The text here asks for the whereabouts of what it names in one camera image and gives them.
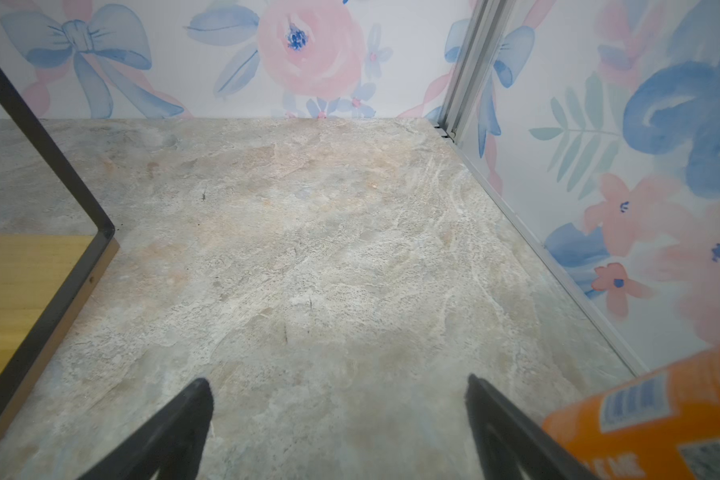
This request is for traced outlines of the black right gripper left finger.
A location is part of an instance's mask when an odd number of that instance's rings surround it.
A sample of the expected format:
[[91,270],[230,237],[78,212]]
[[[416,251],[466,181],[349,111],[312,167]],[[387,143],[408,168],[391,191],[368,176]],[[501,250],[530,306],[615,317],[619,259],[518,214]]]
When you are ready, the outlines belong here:
[[197,378],[81,477],[195,479],[213,411],[210,384]]

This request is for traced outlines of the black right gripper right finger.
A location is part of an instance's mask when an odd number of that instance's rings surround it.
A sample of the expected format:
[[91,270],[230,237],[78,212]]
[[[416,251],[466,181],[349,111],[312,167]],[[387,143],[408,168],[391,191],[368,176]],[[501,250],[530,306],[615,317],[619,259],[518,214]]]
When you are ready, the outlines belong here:
[[484,478],[595,477],[487,380],[468,377],[465,406]]

